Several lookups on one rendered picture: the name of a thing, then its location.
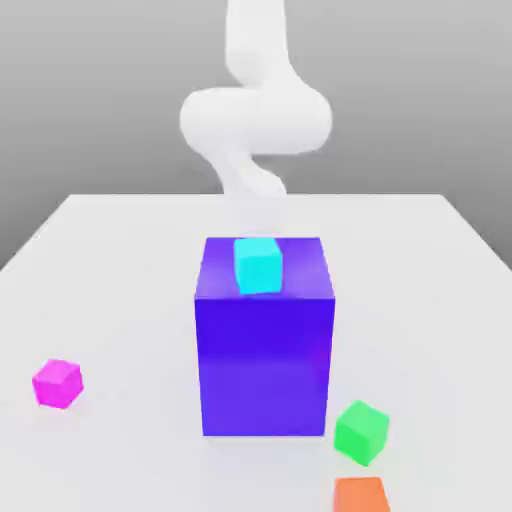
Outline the small green cube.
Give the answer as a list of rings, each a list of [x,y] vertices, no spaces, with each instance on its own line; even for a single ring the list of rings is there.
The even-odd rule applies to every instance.
[[[368,467],[387,442],[389,424],[387,414],[356,400],[336,420],[334,448]]]

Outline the small orange cube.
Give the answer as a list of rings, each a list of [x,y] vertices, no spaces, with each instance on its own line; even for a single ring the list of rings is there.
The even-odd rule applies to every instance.
[[[337,478],[334,485],[333,512],[390,512],[381,479]]]

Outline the small magenta cube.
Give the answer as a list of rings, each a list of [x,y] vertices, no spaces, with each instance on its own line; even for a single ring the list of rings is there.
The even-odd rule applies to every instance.
[[[49,359],[32,378],[39,405],[67,409],[84,389],[79,364]]]

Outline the small cyan cube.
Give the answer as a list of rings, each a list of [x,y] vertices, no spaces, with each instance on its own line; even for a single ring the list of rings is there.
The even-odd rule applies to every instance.
[[[233,244],[234,272],[242,295],[279,293],[283,256],[274,238],[240,238]]]

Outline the large blue box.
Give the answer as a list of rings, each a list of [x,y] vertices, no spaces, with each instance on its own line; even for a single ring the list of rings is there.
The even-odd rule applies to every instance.
[[[317,238],[280,238],[278,293],[242,295],[234,241],[209,237],[195,324],[206,436],[321,436],[325,432],[335,294]]]

